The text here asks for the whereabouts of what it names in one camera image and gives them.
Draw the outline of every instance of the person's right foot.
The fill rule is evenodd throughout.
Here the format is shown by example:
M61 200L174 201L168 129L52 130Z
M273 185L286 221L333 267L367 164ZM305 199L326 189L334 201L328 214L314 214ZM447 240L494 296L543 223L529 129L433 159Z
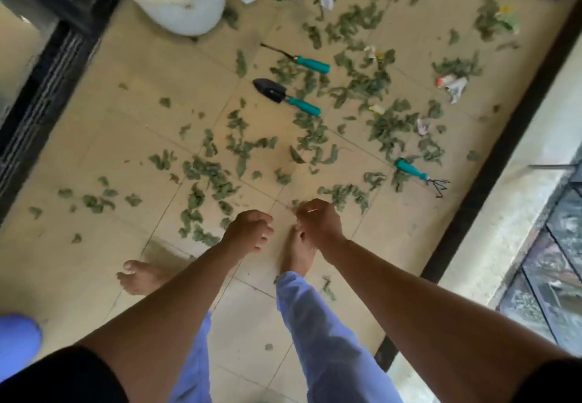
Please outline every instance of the person's right foot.
M133 296L147 296L164 285L177 273L139 260L128 260L123 269L131 274L117 273L121 287Z
M280 274L293 271L301 277L305 277L313 265L317 249L299 225L295 225L291 229L283 251L285 255L281 264Z

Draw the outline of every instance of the white plant pot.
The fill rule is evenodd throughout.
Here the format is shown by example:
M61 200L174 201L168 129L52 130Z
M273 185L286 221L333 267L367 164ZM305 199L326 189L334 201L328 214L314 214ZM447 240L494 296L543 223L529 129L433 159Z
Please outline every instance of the white plant pot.
M226 0L134 0L152 20L179 35L202 35L220 21Z

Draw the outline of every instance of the teal handle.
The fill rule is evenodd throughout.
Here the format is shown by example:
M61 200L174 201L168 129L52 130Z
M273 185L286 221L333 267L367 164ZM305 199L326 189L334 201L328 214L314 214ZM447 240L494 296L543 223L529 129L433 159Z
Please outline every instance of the teal handle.
M303 58L302 56L298 56L295 58L295 62L301 66L305 66L306 68L310 68L311 70L315 70L319 73L329 73L329 64L321 63L314 59Z
M421 173L418 169L412 165L407 163L404 159L398 158L396 160L396 168L398 170L403 171L404 173L408 173L409 175L416 176L422 180L428 180L428 175L426 173Z
M299 109L303 110L305 113L309 113L310 115L319 116L321 114L321 110L318 107L309 104L308 102L303 101L302 99L297 99L293 97L289 97L287 99L289 104L295 105Z

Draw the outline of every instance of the person's left foot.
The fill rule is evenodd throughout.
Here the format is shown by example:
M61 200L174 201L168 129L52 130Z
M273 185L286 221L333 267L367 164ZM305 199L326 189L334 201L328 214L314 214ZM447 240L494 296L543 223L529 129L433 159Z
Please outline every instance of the person's left foot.
M131 274L117 273L117 279L121 287L132 296L147 296L178 274L139 260L128 260L123 264L123 269Z

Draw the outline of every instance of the forearm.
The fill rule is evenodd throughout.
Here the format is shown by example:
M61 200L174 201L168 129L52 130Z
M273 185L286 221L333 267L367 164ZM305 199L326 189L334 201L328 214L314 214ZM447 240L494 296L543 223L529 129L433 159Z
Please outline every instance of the forearm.
M441 401L507 402L542 363L567 354L500 314L359 245L323 249Z
M217 245L138 304L86 336L130 401L166 401L194 337L240 255Z

